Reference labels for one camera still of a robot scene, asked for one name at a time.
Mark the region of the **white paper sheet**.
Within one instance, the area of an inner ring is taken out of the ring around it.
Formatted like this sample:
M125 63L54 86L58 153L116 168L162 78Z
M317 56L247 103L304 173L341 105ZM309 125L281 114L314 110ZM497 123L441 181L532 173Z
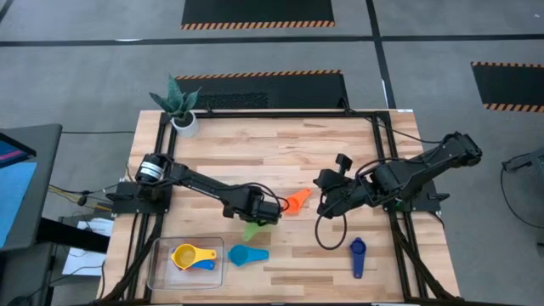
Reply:
M91 230L94 233L110 237L113 224L113 220L92 218L90 221L79 221L76 226L80 230ZM62 274L101 276L101 267L105 259L106 255L104 253L90 252L71 247L68 251Z

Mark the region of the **clear plastic basket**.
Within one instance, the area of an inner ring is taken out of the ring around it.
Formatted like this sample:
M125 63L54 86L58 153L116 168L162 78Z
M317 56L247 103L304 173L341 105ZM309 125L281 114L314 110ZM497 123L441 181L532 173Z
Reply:
M189 243L195 247L218 252L214 270L177 268L170 258L179 245ZM204 290L217 289L223 284L224 241L220 237L166 237L158 238L150 251L147 286L152 290Z

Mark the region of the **light blue measuring cup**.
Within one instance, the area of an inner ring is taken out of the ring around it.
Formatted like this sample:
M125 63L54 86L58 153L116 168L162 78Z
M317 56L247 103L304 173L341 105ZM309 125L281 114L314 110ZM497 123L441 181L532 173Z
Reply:
M241 267L249 263L268 260L269 252L260 248L235 245L228 252L228 258L235 266Z

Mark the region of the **monitor with blue screen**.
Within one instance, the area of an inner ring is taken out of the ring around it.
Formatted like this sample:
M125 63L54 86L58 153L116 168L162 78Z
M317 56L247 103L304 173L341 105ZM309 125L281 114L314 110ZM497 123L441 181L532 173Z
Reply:
M61 131L58 123L0 128L0 252L37 240Z

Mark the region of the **yellow measuring cup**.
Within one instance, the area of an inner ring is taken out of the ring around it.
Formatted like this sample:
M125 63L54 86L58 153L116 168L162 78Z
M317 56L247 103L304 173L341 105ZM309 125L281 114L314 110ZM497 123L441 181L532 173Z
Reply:
M173 264L181 269L187 270L190 266L198 261L217 258L218 252L214 249L205 249L185 243L177 246L170 255Z

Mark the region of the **black hazard-striped floor mat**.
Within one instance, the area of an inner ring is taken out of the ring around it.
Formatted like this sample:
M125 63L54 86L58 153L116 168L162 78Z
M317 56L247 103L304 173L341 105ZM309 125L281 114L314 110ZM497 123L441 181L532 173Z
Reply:
M486 110L544 113L544 64L474 61L471 68Z
M237 72L177 76L198 91L197 110L335 109L349 101L340 70Z
M332 0L185 0L184 31L336 25Z

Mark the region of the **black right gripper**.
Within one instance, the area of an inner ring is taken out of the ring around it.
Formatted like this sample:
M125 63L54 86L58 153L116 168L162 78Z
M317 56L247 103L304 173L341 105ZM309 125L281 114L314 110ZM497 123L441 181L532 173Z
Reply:
M367 181L362 183L356 179L347 178L330 169L320 171L313 183L325 190L326 202L321 202L317 213L321 218L332 219L348 211L369 204L372 198L372 188Z

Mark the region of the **black aluminium table frame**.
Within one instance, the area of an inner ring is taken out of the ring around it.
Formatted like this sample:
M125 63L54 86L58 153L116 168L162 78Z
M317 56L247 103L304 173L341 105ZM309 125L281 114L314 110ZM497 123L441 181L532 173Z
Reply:
M383 156L410 158L422 152L411 113L388 110L375 122L299 113L279 118L267 111L253 117L238 111L204 115L199 133L190 139L172 135L157 110L140 113L129 166L136 170L146 153L171 150L197 172L228 184L259 182L279 196L313 187L323 168L335 167L343 153L359 167ZM125 300L148 303L363 303L400 302L417 296L420 278L411 263L398 265L388 215L361 207L346 218L318 219L320 192L313 190L300 213L285 215L256 234L253 247L269 250L263 262L235 267L224 261L223 284L217 289L152 290L142 266ZM350 244L366 244L364 273L353 277Z

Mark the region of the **white plant pot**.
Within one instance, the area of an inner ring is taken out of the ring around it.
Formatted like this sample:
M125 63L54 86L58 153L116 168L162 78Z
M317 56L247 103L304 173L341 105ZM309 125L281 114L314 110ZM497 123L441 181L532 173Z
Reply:
M199 122L193 111L189 111L185 118L185 121L181 121L177 117L171 119L171 123L177 134L184 138L190 138L197 134L199 130Z

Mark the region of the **orange measuring cup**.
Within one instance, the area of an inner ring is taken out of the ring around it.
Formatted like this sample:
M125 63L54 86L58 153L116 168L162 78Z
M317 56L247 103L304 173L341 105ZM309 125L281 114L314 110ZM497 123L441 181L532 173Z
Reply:
M286 198L286 204L284 206L284 212L290 214L297 214L301 211L303 204L311 196L310 189L303 189L296 193L289 195Z

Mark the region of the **black side stand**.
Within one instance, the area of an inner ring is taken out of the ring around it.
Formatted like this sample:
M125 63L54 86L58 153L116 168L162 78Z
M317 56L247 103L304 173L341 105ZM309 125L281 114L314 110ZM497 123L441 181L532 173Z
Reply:
M58 221L41 218L36 242L50 242L90 252L107 253L110 238L92 231L78 229Z

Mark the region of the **green snake plant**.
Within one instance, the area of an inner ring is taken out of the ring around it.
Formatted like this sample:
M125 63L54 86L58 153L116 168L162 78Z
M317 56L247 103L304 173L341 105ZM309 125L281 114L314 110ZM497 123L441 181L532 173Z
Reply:
M179 120L183 124L188 124L192 119L190 111L195 107L200 88L191 93L182 91L176 79L168 76L167 97L164 98L157 93L150 93L150 97L158 104L171 118Z

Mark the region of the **green measuring cup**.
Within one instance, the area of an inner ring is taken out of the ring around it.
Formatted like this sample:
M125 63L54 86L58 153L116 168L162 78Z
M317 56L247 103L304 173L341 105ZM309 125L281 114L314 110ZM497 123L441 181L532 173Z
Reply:
M269 224L259 225L257 223L247 223L241 239L245 242L250 241L256 234L264 232L270 228Z

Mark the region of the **dark grey equipment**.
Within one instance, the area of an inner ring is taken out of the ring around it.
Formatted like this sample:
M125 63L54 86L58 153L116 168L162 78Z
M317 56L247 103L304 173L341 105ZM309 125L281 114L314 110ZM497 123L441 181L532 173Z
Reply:
M514 173L523 167L534 167L536 171L544 176L544 147L538 150L514 156L501 163L502 170L506 173Z

